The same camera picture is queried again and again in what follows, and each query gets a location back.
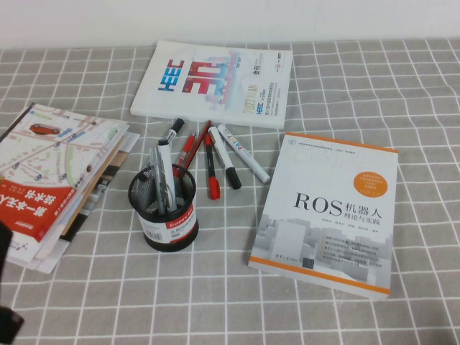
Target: table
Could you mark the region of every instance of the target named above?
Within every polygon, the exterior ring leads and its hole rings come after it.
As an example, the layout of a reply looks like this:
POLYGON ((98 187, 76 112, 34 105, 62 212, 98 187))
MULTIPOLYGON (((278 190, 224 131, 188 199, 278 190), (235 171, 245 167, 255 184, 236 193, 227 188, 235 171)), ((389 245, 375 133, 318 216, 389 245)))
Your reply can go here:
MULTIPOLYGON (((211 201, 202 148, 191 166, 200 234, 182 252, 152 250, 127 187, 171 125, 129 113, 154 48, 3 51, 0 132, 35 101, 127 120, 141 134, 51 275, 6 266, 1 304, 26 319, 15 344, 459 343, 460 40, 248 47, 293 49, 285 131, 400 151, 390 298, 248 268, 268 186, 235 160, 244 187, 229 189, 219 168, 225 191, 211 201)), ((199 128, 187 123, 173 152, 199 128)), ((230 130, 272 174, 283 132, 230 130)))

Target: marker cap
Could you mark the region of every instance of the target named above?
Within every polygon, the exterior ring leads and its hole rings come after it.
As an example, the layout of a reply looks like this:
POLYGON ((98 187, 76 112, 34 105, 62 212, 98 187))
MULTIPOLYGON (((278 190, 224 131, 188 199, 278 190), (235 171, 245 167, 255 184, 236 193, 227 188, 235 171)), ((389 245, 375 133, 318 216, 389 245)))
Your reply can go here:
POLYGON ((211 200, 217 200, 221 197, 221 186, 215 176, 209 178, 209 194, 211 200))
POLYGON ((225 170, 225 174, 230 181, 230 185, 233 189, 240 189, 242 187, 242 183, 239 180, 238 174, 236 173, 235 167, 229 167, 225 170))
POLYGON ((179 133, 180 129, 182 128, 182 126, 184 125, 184 120, 182 120, 181 118, 178 118, 177 120, 175 120, 173 126, 171 127, 171 129, 176 132, 176 133, 179 133))

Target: book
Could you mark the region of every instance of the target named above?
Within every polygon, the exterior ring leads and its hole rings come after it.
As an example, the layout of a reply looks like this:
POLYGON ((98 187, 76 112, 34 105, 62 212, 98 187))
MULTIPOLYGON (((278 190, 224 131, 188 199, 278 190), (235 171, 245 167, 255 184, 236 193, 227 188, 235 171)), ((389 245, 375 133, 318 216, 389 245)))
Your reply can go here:
POLYGON ((159 41, 131 113, 282 129, 293 53, 159 41))
POLYGON ((0 221, 9 258, 29 262, 128 126, 32 104, 0 137, 0 221))
POLYGON ((128 158, 129 153, 139 137, 139 134, 126 132, 116 154, 113 157, 111 157, 112 155, 108 157, 107 161, 103 164, 103 167, 101 167, 103 170, 101 171, 100 169, 92 181, 88 184, 87 192, 81 198, 76 210, 70 217, 61 221, 64 230, 57 238, 57 241, 50 244, 47 251, 42 253, 45 247, 43 246, 40 252, 38 252, 32 260, 32 265, 29 264, 27 266, 28 268, 47 274, 52 272, 56 264, 59 262, 59 259, 64 255, 65 250, 74 239, 78 230, 80 230, 83 223, 88 218, 90 212, 92 212, 92 210, 96 207, 96 204, 108 188, 109 183, 113 180, 126 158, 128 158))
POLYGON ((386 298, 396 173, 394 149, 286 133, 249 266, 386 298))

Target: red marker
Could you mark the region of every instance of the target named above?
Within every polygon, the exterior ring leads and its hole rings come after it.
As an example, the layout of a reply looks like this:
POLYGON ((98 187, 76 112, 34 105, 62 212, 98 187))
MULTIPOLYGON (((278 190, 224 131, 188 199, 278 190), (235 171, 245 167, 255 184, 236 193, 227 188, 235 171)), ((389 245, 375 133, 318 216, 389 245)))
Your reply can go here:
POLYGON ((195 137, 196 137, 196 132, 193 134, 190 134, 190 136, 187 139, 187 142, 182 148, 182 152, 179 154, 178 165, 180 165, 181 167, 183 166, 185 157, 188 155, 188 153, 190 152, 190 149, 193 146, 193 143, 195 142, 195 137))
POLYGON ((221 187, 219 185, 219 180, 216 178, 216 171, 214 170, 213 141, 208 133, 204 136, 204 144, 206 147, 206 158, 208 160, 209 196, 212 200, 216 200, 221 197, 221 187))
POLYGON ((204 139, 204 134, 208 133, 208 129, 210 126, 211 126, 211 121, 206 122, 203 128, 203 131, 200 133, 200 136, 198 137, 198 140, 195 141, 192 148, 190 149, 190 152, 188 153, 185 159, 184 165, 183 165, 185 169, 188 169, 188 167, 190 166, 190 163, 192 163, 192 160, 195 157, 195 153, 198 151, 198 148, 200 147, 201 142, 204 139))

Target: red toy car illustration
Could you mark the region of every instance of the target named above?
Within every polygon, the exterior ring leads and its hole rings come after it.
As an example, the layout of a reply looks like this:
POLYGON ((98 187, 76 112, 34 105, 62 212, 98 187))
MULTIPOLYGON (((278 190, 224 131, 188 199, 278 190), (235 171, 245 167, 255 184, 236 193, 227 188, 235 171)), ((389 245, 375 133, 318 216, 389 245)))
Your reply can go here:
POLYGON ((49 134, 59 134, 60 129, 50 126, 45 126, 44 124, 33 124, 30 127, 30 130, 38 135, 49 135, 49 134))

